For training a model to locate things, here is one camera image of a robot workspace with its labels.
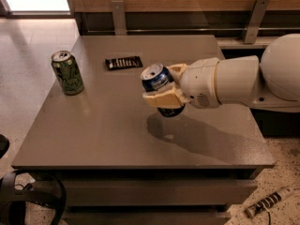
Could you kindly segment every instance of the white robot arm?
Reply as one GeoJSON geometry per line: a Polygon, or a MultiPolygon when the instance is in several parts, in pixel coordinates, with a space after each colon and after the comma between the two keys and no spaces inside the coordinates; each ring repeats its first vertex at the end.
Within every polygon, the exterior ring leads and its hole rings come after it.
{"type": "Polygon", "coordinates": [[[183,102],[200,109],[239,103],[254,109],[300,112],[300,35],[276,39],[265,49],[261,63],[256,56],[210,58],[185,66],[180,75],[172,67],[169,71],[184,94],[178,107],[183,102]]]}

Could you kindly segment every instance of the can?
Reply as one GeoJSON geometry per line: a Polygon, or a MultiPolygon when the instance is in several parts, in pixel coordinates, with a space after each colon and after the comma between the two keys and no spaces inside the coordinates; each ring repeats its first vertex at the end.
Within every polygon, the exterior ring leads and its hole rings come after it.
{"type": "Polygon", "coordinates": [[[81,72],[71,52],[54,53],[52,55],[52,68],[66,95],[76,95],[84,89],[81,72]]]}
{"type": "MultiPolygon", "coordinates": [[[[157,63],[147,67],[141,75],[142,86],[146,92],[154,92],[174,81],[170,71],[162,64],[157,63]]],[[[157,108],[164,117],[174,117],[183,111],[185,105],[179,109],[157,108]]]]}

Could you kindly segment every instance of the can lid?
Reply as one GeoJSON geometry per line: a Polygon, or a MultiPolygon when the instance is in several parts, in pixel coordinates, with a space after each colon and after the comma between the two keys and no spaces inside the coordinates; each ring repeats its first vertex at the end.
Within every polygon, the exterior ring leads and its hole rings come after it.
{"type": "Polygon", "coordinates": [[[163,69],[162,64],[153,64],[147,67],[141,74],[142,80],[151,80],[155,78],[163,69]]]}
{"type": "Polygon", "coordinates": [[[51,59],[54,62],[64,62],[67,61],[71,57],[71,52],[69,51],[60,51],[56,52],[52,55],[51,59]]]}

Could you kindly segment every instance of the floor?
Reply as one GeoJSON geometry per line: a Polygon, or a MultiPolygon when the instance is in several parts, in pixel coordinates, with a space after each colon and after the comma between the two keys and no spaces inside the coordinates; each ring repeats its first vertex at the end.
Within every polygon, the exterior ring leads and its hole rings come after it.
{"type": "MultiPolygon", "coordinates": [[[[70,51],[78,36],[76,23],[71,19],[0,18],[0,134],[10,140],[10,148],[0,160],[1,177],[12,171],[10,163],[55,80],[51,55],[61,50],[70,51]]],[[[243,204],[233,205],[229,209],[232,219],[226,225],[268,224],[266,212],[249,219],[244,213],[245,208],[281,187],[300,188],[299,137],[265,138],[277,164],[258,176],[257,190],[243,204]]],[[[50,224],[53,211],[33,204],[28,204],[28,207],[26,224],[50,224]]],[[[300,189],[287,200],[276,204],[270,212],[272,225],[298,225],[300,189]]]]}

